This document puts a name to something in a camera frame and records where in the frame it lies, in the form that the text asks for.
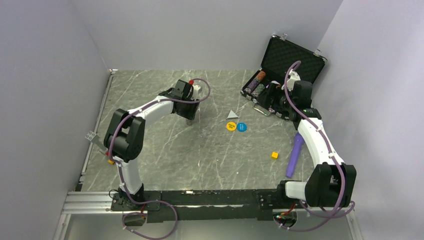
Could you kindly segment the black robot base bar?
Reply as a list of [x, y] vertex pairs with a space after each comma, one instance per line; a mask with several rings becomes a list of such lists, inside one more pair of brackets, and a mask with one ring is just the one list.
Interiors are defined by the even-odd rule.
[[283, 196], [277, 189], [237, 190], [146, 190], [144, 204], [134, 204], [123, 193], [112, 196], [111, 211], [141, 212], [148, 223], [165, 221], [200, 221], [256, 219], [271, 221], [273, 215], [291, 207], [299, 208], [299, 201]]

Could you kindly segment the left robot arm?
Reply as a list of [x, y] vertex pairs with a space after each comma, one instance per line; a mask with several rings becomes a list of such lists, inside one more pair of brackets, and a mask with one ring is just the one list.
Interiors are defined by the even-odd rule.
[[170, 114], [193, 121], [203, 101], [201, 91], [202, 87], [193, 79], [188, 82], [179, 79], [174, 87], [159, 93], [148, 103], [130, 110], [119, 108], [113, 113], [103, 145], [109, 160], [117, 165], [118, 192], [124, 195], [123, 202], [129, 209], [139, 209], [145, 200], [137, 157], [143, 149], [146, 127]]

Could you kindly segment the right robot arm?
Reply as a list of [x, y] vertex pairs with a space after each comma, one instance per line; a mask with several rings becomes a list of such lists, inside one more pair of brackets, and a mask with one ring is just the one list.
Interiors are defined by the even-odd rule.
[[288, 208], [300, 200], [311, 207], [345, 208], [351, 201], [357, 171], [353, 165], [346, 164], [332, 146], [319, 111], [312, 107], [312, 88], [312, 84], [304, 80], [295, 81], [292, 89], [273, 81], [262, 93], [269, 103], [287, 113], [314, 165], [307, 181], [281, 181], [276, 203]]

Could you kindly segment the yellow round button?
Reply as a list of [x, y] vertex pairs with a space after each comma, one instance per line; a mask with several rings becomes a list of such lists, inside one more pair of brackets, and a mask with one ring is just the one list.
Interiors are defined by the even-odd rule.
[[228, 122], [228, 123], [226, 124], [226, 129], [227, 129], [228, 131], [233, 132], [233, 131], [235, 131], [235, 130], [237, 129], [237, 124], [236, 124], [235, 122], [230, 121], [230, 122]]

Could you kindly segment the blue round button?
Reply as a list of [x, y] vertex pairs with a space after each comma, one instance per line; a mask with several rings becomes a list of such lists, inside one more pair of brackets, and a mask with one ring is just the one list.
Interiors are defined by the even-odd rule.
[[244, 122], [239, 122], [239, 123], [236, 125], [236, 129], [237, 129], [239, 132], [245, 132], [245, 131], [248, 129], [248, 127], [247, 127], [247, 125], [246, 125]]

